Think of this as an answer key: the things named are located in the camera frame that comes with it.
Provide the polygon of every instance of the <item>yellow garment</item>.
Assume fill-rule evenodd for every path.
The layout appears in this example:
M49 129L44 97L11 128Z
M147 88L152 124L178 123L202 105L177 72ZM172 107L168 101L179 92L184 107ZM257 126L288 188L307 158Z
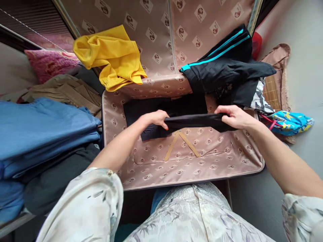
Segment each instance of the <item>yellow garment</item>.
M135 41L131 41L123 25L85 35L75 40L73 50L87 69L100 67L99 79L107 91L130 84L142 84L147 77L140 63Z

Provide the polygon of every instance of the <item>blue folded cloth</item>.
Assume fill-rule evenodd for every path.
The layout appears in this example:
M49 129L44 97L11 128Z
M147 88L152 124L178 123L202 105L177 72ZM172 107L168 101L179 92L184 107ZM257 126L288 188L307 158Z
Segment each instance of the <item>blue folded cloth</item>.
M0 225L16 218L24 205L24 186L15 181L0 181Z
M26 170L78 145L100 138L101 121L87 108L48 98L30 104L0 102L0 179Z

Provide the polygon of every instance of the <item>open suitcase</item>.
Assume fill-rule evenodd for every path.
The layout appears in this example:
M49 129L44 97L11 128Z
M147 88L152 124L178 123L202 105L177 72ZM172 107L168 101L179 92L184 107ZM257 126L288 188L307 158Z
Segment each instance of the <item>open suitcase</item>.
M244 23L253 32L262 0L53 0L74 37L123 24L140 51L148 78L116 92L104 91L105 146L127 127L123 104L135 99L176 97L192 92L178 70L207 53ZM206 95L208 112L216 109ZM257 118L257 113L250 111ZM244 130L219 133L213 128L184 128L170 137L135 144L118 172L124 190L179 185L260 172L264 160ZM193 145L201 157L189 147ZM168 161L164 157L171 146Z

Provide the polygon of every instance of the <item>window blind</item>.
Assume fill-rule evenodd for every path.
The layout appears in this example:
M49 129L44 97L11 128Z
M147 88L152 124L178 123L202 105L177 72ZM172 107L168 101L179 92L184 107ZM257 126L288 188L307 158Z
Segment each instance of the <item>window blind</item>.
M51 0L1 1L0 24L44 49L73 52L73 37Z

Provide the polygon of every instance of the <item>hand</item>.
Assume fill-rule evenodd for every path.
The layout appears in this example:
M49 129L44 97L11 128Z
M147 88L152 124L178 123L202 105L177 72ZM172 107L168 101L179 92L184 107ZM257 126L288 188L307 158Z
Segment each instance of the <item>hand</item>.
M229 106L218 106L218 108L214 111L215 114L226 113L222 117L222 122L230 125L233 128L237 129L248 129L253 125L260 123L254 117L250 116L246 112L244 112L241 108L236 105Z
M168 130L168 126L167 124L165 124L164 120L165 118L169 118L169 116L165 111L157 110L156 112L144 114L142 117L147 122L147 125L153 123L156 125L160 125L164 129Z

